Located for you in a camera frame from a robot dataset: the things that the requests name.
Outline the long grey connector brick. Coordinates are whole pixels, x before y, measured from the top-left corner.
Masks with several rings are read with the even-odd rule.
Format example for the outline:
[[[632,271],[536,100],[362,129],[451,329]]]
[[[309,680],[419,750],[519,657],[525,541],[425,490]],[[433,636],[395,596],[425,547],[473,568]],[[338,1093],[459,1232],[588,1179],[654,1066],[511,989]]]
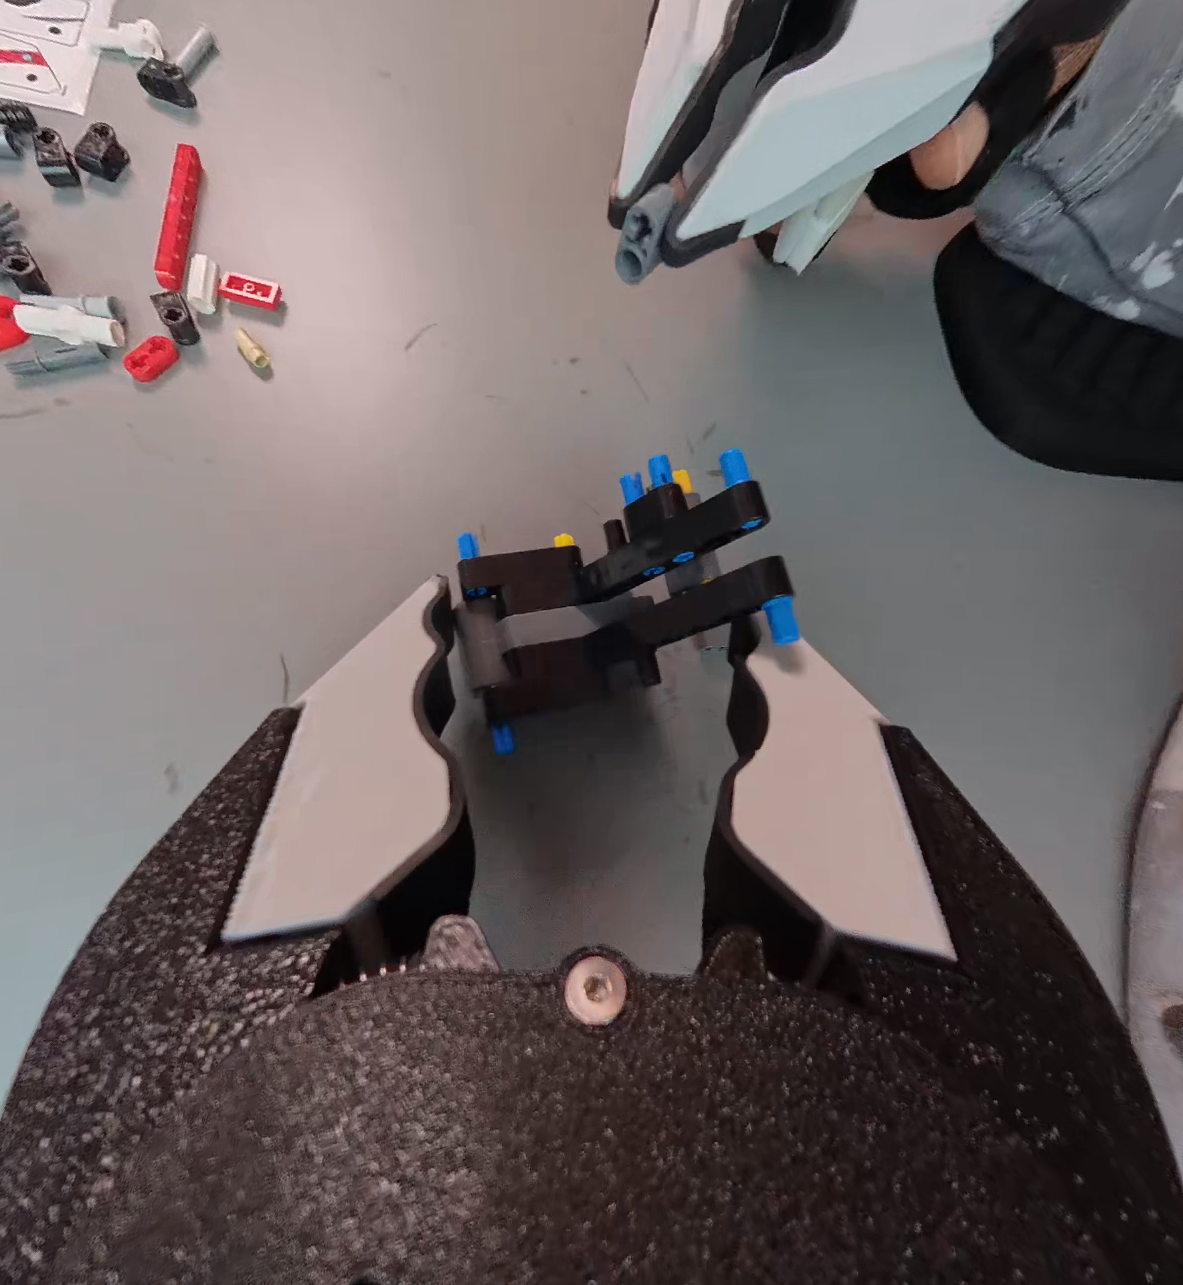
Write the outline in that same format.
[[[65,380],[103,369],[112,350],[97,344],[65,344],[36,337],[33,346],[5,363],[5,372],[22,384]]]

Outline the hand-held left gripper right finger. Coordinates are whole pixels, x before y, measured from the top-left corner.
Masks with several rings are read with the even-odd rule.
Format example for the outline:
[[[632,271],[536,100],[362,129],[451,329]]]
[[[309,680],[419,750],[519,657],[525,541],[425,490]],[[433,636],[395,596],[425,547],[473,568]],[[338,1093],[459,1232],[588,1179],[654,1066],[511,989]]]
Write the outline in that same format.
[[[703,948],[746,929],[771,975],[806,984],[844,972],[858,948],[955,966],[893,725],[807,642],[738,622],[728,662],[735,762],[703,865]]]

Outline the person's right forearm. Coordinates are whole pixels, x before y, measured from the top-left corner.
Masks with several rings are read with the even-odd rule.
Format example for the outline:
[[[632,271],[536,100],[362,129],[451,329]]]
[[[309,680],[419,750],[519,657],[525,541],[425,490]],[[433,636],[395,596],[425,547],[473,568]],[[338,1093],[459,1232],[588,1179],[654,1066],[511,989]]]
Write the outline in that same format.
[[[1183,340],[1183,2],[1128,3],[975,228],[1059,295]]]

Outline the grey desk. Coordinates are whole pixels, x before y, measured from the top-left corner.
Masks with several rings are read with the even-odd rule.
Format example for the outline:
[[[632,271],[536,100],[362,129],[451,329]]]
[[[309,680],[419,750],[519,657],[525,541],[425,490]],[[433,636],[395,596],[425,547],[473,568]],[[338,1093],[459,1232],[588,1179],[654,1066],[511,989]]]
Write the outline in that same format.
[[[198,111],[108,59],[117,185],[0,165],[57,292],[155,333],[178,142],[197,244],[280,281],[163,381],[0,364],[0,1109],[74,951],[267,711],[441,571],[740,447],[797,617],[916,733],[1120,998],[1123,848],[1183,680],[1183,487],[995,442],[932,298],[964,215],[861,205],[797,278],[748,243],[637,287],[606,221],[648,3],[118,3],[218,54]],[[234,330],[269,352],[258,378]]]

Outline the small white connector brick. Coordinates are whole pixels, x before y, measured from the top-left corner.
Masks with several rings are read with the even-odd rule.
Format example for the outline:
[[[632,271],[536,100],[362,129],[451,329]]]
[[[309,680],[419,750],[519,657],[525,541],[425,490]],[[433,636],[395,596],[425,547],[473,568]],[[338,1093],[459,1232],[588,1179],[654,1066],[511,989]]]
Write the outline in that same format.
[[[158,26],[149,20],[112,25],[86,25],[86,40],[98,53],[109,53],[134,62],[168,62],[169,56]]]

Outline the black toy brick assembly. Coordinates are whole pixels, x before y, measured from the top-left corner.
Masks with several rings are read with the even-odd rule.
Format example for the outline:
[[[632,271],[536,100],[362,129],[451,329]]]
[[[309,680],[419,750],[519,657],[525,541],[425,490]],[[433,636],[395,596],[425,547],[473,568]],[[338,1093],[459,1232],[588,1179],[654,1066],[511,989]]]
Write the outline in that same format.
[[[721,453],[718,478],[705,499],[666,455],[648,476],[623,475],[623,513],[596,558],[571,535],[504,555],[458,538],[456,636],[496,754],[516,751],[520,720],[662,683],[659,656],[674,645],[758,619],[774,645],[801,642],[783,558],[720,570],[720,550],[761,532],[771,510],[741,450]]]

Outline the white sticker sheet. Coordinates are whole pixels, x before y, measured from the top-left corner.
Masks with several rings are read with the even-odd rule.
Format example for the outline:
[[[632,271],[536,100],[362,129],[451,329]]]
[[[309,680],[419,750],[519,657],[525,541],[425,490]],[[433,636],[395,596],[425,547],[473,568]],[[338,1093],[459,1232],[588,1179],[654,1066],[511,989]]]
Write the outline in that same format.
[[[0,2],[0,100],[85,115],[114,2]]]

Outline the person's right hand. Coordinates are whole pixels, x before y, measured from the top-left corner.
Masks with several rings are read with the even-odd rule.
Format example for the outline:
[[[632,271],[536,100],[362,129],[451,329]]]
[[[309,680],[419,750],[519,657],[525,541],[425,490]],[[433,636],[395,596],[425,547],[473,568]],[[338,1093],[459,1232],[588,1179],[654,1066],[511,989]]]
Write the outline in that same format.
[[[962,185],[985,152],[990,129],[985,106],[972,102],[935,137],[913,148],[907,160],[921,188],[947,192]]]

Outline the long white connector brick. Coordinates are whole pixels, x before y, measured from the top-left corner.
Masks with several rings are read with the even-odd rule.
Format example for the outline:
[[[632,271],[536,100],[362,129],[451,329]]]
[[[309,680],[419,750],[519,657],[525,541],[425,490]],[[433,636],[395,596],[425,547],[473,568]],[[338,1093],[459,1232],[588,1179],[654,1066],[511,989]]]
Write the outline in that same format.
[[[17,301],[13,320],[26,335],[56,340],[66,346],[98,346],[123,349],[126,346],[125,324],[114,315],[88,314],[83,309],[62,303],[46,306]]]

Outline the long red beam brick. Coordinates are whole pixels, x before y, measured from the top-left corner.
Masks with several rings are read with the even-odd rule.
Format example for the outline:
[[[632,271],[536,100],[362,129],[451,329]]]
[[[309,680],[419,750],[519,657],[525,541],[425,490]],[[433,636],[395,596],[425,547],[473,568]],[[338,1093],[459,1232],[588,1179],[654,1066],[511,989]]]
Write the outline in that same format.
[[[166,292],[183,289],[203,177],[198,149],[189,143],[178,145],[154,260],[157,283]]]

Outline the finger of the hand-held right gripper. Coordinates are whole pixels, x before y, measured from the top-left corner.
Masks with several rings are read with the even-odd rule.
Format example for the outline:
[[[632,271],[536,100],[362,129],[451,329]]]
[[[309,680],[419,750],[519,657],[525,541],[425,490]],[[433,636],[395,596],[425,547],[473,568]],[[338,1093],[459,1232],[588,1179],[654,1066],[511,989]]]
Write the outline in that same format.
[[[789,45],[801,33],[820,40],[824,3],[655,3],[611,186],[608,220],[616,231],[625,229],[631,206],[682,174],[708,137],[725,88],[775,48],[784,26]]]
[[[662,263],[694,264],[774,231],[953,120],[1018,2],[824,3],[826,33],[784,26],[732,134],[668,221]]]

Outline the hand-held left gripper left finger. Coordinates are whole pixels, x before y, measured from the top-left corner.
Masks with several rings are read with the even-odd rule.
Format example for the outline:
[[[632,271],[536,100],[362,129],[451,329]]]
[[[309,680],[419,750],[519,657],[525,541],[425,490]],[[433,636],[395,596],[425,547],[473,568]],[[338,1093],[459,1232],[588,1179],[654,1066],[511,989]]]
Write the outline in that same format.
[[[467,915],[474,837],[461,763],[448,579],[435,574],[295,703],[296,722],[223,944],[339,932],[346,966],[376,974]]]

